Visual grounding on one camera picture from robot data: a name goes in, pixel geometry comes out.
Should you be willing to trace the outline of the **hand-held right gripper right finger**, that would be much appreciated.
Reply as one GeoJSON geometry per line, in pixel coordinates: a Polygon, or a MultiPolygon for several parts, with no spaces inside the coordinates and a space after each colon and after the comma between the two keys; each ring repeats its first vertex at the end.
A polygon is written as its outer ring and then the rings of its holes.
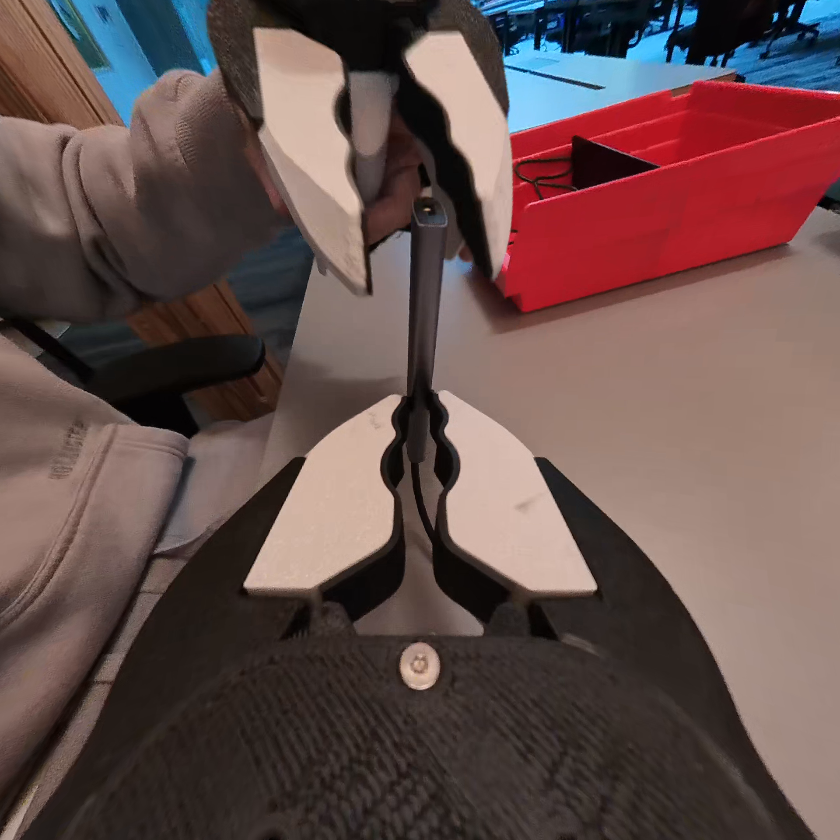
{"type": "Polygon", "coordinates": [[[434,443],[434,578],[450,600],[488,623],[503,603],[596,593],[542,461],[525,444],[449,391],[434,394],[434,443]]]}

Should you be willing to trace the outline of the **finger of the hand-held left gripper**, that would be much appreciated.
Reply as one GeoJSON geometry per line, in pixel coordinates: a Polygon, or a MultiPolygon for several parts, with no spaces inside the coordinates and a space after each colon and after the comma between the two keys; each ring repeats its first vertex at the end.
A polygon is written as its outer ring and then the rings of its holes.
{"type": "Polygon", "coordinates": [[[508,85],[494,32],[428,31],[402,53],[403,119],[430,153],[478,271],[495,280],[508,250],[512,161],[508,85]]]}
{"type": "Polygon", "coordinates": [[[320,269],[368,296],[363,204],[337,111],[342,60],[292,28],[254,28],[253,38],[269,172],[320,269]]]}

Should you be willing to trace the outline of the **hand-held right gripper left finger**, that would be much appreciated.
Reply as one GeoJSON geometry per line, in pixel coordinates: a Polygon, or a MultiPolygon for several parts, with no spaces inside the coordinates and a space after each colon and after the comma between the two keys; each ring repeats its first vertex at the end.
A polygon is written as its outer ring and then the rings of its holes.
{"type": "Polygon", "coordinates": [[[245,577],[250,595],[334,602],[363,617],[396,593],[406,556],[402,503],[406,399],[389,395],[302,460],[245,577]]]}

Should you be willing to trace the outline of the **grey adapter with black cable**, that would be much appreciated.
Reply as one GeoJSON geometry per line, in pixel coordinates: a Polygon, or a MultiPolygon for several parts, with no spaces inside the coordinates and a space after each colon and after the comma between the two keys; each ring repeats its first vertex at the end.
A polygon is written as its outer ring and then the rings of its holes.
{"type": "Polygon", "coordinates": [[[411,221],[406,455],[416,509],[430,543],[435,539],[434,526],[424,501],[420,465],[429,432],[447,234],[448,217],[443,205],[431,196],[416,199],[411,221]]]}

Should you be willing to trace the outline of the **person's left forearm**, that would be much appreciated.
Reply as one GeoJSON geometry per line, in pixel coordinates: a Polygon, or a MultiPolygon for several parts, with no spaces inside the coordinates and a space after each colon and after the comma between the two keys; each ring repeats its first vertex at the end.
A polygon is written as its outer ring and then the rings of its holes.
{"type": "Polygon", "coordinates": [[[97,322],[190,295],[292,224],[221,73],[170,71],[129,127],[2,117],[3,318],[97,322]]]}

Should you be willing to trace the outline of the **grey desk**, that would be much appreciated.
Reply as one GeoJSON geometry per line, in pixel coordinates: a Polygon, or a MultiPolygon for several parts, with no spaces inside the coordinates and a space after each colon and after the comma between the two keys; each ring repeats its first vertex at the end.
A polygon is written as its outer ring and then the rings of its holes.
{"type": "Polygon", "coordinates": [[[521,314],[444,267],[434,382],[654,561],[818,838],[838,838],[838,215],[792,242],[521,314]]]}

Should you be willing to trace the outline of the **person's left hand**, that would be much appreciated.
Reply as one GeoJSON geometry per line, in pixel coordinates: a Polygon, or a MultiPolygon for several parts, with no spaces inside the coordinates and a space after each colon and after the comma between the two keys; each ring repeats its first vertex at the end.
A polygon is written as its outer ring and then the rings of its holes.
{"type": "Polygon", "coordinates": [[[364,211],[364,237],[369,250],[410,227],[414,202],[426,185],[422,167],[421,151],[412,133],[398,114],[393,115],[381,187],[364,211]]]}

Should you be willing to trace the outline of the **neighbouring grey table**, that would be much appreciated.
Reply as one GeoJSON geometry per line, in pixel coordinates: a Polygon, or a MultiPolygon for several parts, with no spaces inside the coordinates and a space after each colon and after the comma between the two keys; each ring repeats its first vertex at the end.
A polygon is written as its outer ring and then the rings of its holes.
{"type": "Polygon", "coordinates": [[[504,59],[512,133],[572,118],[696,81],[733,80],[732,68],[526,49],[504,59]]]}

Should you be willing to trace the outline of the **red plastic bin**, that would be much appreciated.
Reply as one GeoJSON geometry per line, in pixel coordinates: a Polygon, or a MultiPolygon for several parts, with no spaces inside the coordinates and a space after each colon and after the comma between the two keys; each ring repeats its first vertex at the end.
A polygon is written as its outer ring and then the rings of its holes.
{"type": "Polygon", "coordinates": [[[790,242],[838,179],[836,92],[696,81],[514,133],[513,212],[496,281],[521,312],[790,242]],[[573,140],[652,169],[579,190],[532,179],[573,140]]]}

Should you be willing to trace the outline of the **person's grey hoodie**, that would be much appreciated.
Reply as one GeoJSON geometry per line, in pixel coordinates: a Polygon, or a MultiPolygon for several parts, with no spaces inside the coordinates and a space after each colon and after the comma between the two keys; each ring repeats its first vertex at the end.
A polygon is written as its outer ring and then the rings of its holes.
{"type": "Polygon", "coordinates": [[[1,786],[16,790],[136,591],[187,438],[2,338],[1,786]]]}

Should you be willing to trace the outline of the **black office chair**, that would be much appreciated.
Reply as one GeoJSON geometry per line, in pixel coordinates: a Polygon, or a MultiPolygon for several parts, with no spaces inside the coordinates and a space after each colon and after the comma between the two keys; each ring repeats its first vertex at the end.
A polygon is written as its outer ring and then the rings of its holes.
{"type": "Polygon", "coordinates": [[[767,33],[766,46],[759,54],[760,60],[768,59],[774,43],[788,35],[795,35],[798,41],[805,42],[808,47],[816,44],[820,34],[820,25],[802,22],[802,13],[806,3],[806,1],[779,1],[778,14],[767,33]]]}
{"type": "Polygon", "coordinates": [[[666,43],[666,62],[676,49],[686,51],[686,64],[704,66],[708,58],[716,65],[740,47],[747,35],[750,1],[699,1],[694,24],[675,30],[666,43]]]}

